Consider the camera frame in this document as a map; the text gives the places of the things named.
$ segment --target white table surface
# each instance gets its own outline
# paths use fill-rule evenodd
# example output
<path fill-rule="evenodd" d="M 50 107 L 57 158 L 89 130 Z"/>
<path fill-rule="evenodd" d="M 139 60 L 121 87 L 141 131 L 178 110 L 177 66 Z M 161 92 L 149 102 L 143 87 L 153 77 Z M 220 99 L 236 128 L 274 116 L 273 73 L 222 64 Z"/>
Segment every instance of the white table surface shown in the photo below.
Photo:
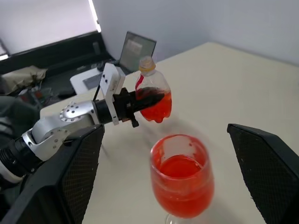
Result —
<path fill-rule="evenodd" d="M 76 94 L 82 94 L 88 92 L 88 88 L 84 84 L 83 80 L 96 76 L 100 74 L 99 70 L 97 68 L 90 69 L 87 71 L 84 71 L 82 73 L 79 73 L 73 77 L 70 78 L 71 85 L 73 86 Z"/>
<path fill-rule="evenodd" d="M 161 61 L 172 90 L 171 117 L 162 124 L 108 124 L 84 224 L 163 224 L 166 212 L 150 184 L 153 144 L 171 133 L 199 137 L 208 147 L 215 176 L 215 195 L 202 224 L 264 224 L 242 178 L 228 123 L 277 134 L 299 154 L 299 68 L 206 43 Z M 138 73 L 124 86 L 134 90 Z M 94 90 L 44 108 L 58 113 L 70 101 L 92 99 Z"/>

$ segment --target white wall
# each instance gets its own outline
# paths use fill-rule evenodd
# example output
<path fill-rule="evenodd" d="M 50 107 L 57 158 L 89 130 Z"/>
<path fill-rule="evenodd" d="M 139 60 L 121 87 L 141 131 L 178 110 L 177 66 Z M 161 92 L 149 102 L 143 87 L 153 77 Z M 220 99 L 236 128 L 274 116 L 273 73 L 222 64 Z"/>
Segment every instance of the white wall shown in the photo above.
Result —
<path fill-rule="evenodd" d="M 298 0 L 94 0 L 108 51 L 126 31 L 156 39 L 162 60 L 207 41 L 299 64 Z"/>
<path fill-rule="evenodd" d="M 0 0 L 0 38 L 11 54 L 95 30 L 88 0 Z"/>

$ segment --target laptop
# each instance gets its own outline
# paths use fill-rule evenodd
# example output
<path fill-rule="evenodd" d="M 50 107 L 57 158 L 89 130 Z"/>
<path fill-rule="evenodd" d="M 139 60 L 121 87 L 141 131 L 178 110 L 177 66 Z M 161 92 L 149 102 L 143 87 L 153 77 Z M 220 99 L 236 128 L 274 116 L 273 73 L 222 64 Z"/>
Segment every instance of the laptop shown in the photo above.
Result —
<path fill-rule="evenodd" d="M 138 71 L 140 59 L 145 56 L 153 56 L 156 43 L 152 39 L 128 31 L 122 47 L 121 58 L 119 61 L 111 61 L 110 63 L 120 67 L 125 75 Z M 93 89 L 98 86 L 101 76 L 102 72 L 99 71 L 99 74 L 84 79 L 83 83 L 88 90 Z"/>

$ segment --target robotic arm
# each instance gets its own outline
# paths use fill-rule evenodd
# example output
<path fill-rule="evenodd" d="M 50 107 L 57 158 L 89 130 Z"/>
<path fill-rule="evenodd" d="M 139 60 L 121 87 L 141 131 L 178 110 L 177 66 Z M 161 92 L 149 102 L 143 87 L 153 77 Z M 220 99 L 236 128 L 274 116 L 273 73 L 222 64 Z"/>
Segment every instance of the robotic arm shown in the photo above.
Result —
<path fill-rule="evenodd" d="M 59 114 L 40 119 L 19 139 L 0 149 L 0 191 L 35 173 L 68 136 L 80 129 L 109 122 L 117 125 L 119 120 L 131 120 L 133 127 L 138 126 L 134 113 L 155 105 L 164 95 L 153 89 L 148 97 L 136 100 L 135 92 L 122 88 L 124 79 L 121 70 L 107 63 L 99 83 L 104 100 L 71 103 Z"/>

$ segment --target wine glass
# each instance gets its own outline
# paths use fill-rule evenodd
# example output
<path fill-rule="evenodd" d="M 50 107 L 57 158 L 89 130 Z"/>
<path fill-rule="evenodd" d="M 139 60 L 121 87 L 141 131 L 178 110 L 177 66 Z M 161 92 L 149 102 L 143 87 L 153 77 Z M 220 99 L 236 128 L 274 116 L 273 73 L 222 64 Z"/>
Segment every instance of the wine glass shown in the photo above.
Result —
<path fill-rule="evenodd" d="M 153 191 L 169 212 L 166 224 L 190 224 L 211 203 L 214 177 L 209 155 L 197 138 L 175 134 L 159 140 L 150 152 Z"/>

